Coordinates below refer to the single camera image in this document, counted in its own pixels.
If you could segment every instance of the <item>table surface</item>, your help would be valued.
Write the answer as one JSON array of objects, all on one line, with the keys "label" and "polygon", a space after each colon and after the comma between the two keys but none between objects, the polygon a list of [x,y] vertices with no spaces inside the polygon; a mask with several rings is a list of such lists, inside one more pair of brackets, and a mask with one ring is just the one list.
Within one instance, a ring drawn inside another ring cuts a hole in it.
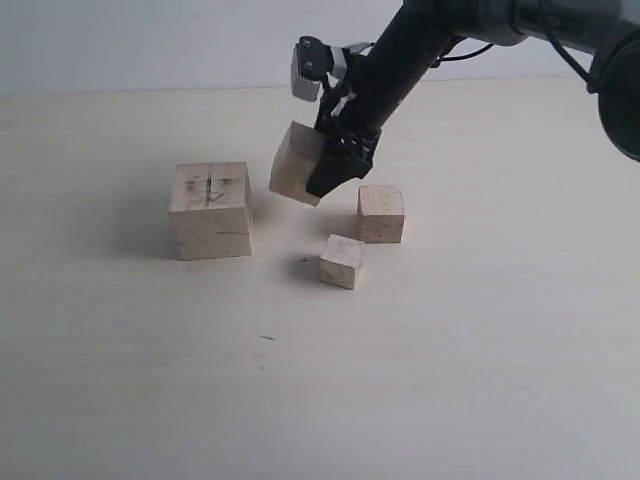
[{"label": "table surface", "polygon": [[[350,292],[316,258],[360,183],[267,191],[314,116],[286,90],[0,100],[1,476],[637,478],[640,168],[595,107],[420,85],[366,179],[405,240]],[[208,161],[248,162],[253,257],[177,260],[173,173]]]}]

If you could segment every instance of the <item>black cable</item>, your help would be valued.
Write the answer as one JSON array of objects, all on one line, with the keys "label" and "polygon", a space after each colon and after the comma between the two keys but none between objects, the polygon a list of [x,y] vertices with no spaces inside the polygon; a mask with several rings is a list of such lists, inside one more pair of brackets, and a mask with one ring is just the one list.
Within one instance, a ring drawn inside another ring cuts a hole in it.
[{"label": "black cable", "polygon": [[467,55],[459,55],[457,57],[444,57],[441,62],[459,62],[461,60],[469,60],[470,58],[475,58],[482,55],[485,52],[491,50],[495,45],[490,43],[489,45],[485,45],[480,50],[476,50],[475,52],[468,53]]},{"label": "black cable", "polygon": [[540,19],[542,20],[542,28],[544,29],[544,33],[547,36],[547,40],[551,43],[551,46],[554,50],[562,57],[562,59],[569,64],[569,66],[578,74],[580,78],[582,78],[588,86],[595,87],[595,80],[589,75],[582,65],[578,63],[578,61],[571,56],[569,52],[562,46],[560,40],[553,32],[553,28],[551,27],[551,20],[547,15],[547,11],[545,9],[545,1],[546,0],[538,0],[538,7],[540,8]]}]

